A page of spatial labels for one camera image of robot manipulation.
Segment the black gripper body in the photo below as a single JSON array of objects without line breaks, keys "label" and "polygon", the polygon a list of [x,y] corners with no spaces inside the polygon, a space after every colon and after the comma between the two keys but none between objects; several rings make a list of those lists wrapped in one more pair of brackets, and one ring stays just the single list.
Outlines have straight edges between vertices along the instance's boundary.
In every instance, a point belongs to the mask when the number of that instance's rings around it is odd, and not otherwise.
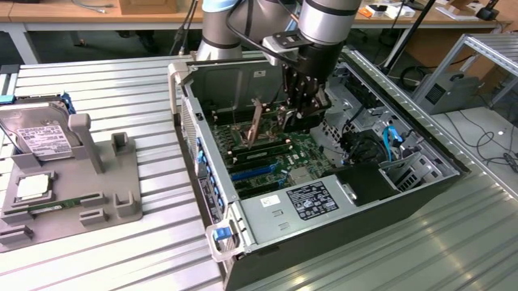
[{"label": "black gripper body", "polygon": [[324,83],[335,68],[340,55],[340,43],[321,45],[312,43],[299,47],[293,70],[303,76]]}]

